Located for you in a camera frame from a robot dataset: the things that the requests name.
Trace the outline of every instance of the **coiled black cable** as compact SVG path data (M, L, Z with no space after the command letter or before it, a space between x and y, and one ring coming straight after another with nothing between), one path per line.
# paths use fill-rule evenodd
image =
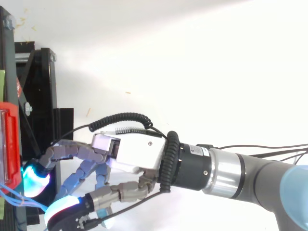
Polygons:
M139 113L126 112L126 113L119 113L119 114L107 116L103 119L90 123L89 130L91 132L94 132L107 125L114 124L114 123L121 122L121 121L136 121L136 122L142 123L145 129L149 129L153 127L153 123L147 116L139 114Z
M173 178L174 165L178 162L178 155L180 151L180 141L178 134L175 131L170 131L167 134L167 148L162 163L162 170L160 173L160 189L162 193L169 193Z

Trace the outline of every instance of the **gray plastic joint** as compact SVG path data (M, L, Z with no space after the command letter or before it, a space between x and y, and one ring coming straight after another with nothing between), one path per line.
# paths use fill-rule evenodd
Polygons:
M95 211L107 208L112 202L134 202L145 198L148 187L139 188L135 181L121 183L119 185L105 186L90 193Z

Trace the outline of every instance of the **light blue joint cap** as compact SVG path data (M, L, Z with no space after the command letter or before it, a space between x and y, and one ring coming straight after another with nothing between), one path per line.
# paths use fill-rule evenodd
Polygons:
M308 231L308 166L295 166L284 174L280 198L288 216Z

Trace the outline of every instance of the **blue wire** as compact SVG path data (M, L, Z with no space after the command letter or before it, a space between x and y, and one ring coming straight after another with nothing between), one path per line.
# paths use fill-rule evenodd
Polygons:
M7 191L9 191L9 192L11 192L11 193L13 193L15 196L17 196L17 197L23 199L23 201L26 201L26 203L25 203L26 206L29 206L29 207L39 207L39 208L41 208L44 212L46 212L47 207L44 206L44 205L42 205L42 204L40 204L40 203L38 203L38 202L36 202L35 200L20 195L19 193L17 193L16 191L12 190L11 188L7 187L7 186L4 185L4 184L1 184L1 183L0 183L0 187L6 189ZM7 199L9 198L8 200L7 200L7 199L6 199L6 200L7 200L10 204L12 204L12 203L13 203L13 204L16 204L16 205L14 205L14 206L20 206L20 204L22 203L22 201L20 201L20 200L17 200L17 199L14 199L14 198L10 198L10 197L8 197L8 196L6 196L6 195L4 195L4 196L5 196L4 198L7 198Z
M7 195L4 194L3 191L0 190L0 195L11 205L13 206L21 206L21 204L23 204L22 206L28 206L28 207L38 207L38 205L33 204L32 202L27 202L27 201L20 201L20 200L16 200L14 198L11 198Z

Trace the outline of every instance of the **black cable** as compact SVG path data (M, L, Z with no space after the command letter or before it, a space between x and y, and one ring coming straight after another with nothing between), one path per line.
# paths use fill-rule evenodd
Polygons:
M80 127L78 127L78 128L75 128L75 129L73 129L73 130L67 132L66 134L64 134L64 135L61 136L60 138L54 140L54 141L51 143L51 146L54 146L57 142L59 142L60 140L62 140L62 139L63 139L64 137L66 137L67 135L69 135L69 134L71 134L71 133L73 133L73 132L75 132L75 131L77 131L77 130L79 130L79 129L87 128L87 127L89 127L89 124L82 125L82 126L80 126Z
M285 161L285 160L288 160L288 159L292 159L292 158L294 158L294 157L297 157L297 156L300 156L300 155L305 155L305 154L307 154L307 153L308 153L308 152L301 153L301 154L297 154L297 155L293 155L293 156L290 156L290 157L288 157L288 158L282 159L282 160L280 160L280 161Z
M167 136L166 136L164 133L162 133L160 130L158 130L158 129L154 128L154 127L150 127L149 129L152 129L152 130L158 132L158 133L161 134L166 140L168 139Z
M176 165L179 159L180 141L178 134L175 131L168 132L167 148L164 155L164 160L161 164L159 176L160 189L159 191L169 193L172 179L174 177Z
M120 215L122 213L125 213L125 212L127 212L127 211L129 211L129 210L131 210L131 209L133 209L133 208L143 204L144 202L146 202L146 201L148 201L148 200L152 199L153 197L156 197L156 196L158 196L160 194L163 194L163 192L157 192L157 193L155 193L155 194L153 194L151 196L148 196L148 197L144 198L143 200L141 200L141 201L139 201L139 202L137 202L137 203L127 207L127 208L124 208L124 209L122 209L122 210L120 210L120 211L118 211L116 213L113 213L111 215L108 215L108 216L106 216L104 218L95 218L95 219L91 219L91 220L88 220L88 221L84 221L83 222L84 230L85 231L91 230L94 227L96 227L99 224L101 224L103 221L108 220L110 218L113 218L113 217L115 217L117 215Z
M270 146L261 146L261 145L245 145L245 144L240 144L240 145L230 145L230 146L224 146L218 149L227 149L227 148L267 148L267 149L282 149L282 148L297 148L297 147L304 147L308 146L308 143L306 144L298 144L298 145L291 145L291 146L281 146L281 147L270 147Z
M250 156L258 157L258 158L266 158L266 157L272 157L272 156L283 155L283 154L288 154L288 153L307 152L307 151L308 151L308 148L289 149L289 150L283 150L283 151L279 151L279 152L254 154L254 155L250 155Z
M145 129L149 129L153 127L153 123L147 116L139 114L139 113L125 112L125 113L110 115L110 116L104 117L103 119L97 120L93 123L90 123L89 130L91 132L94 132L98 129L106 127L107 125L114 124L114 123L121 122L121 121L136 121L136 122L142 123Z
M305 153L302 153L302 155L295 161L295 165L297 165L297 163L299 162L299 160L305 155L307 154L308 152L305 152Z
M89 130L91 132L94 132L98 129L106 127L107 125L117 123L117 122L121 122L121 121L136 121L136 122L142 123L145 129L152 129L152 130L160 133L165 139L167 139L167 136L165 134L163 134L160 130L153 127L153 123L151 122L151 120L147 116L142 115L142 114L138 114L138 113L119 113L119 114L107 116L107 117L100 119L100 120L97 120L93 123L86 124L86 125L80 126L78 128L75 128L74 130L71 130L71 131L67 132L66 134L64 134L63 136L61 136L60 138L54 140L51 143L51 146L54 146L61 139L63 139L67 135L69 135L69 134L71 134L71 133L73 133L73 132L75 132L79 129L89 127Z

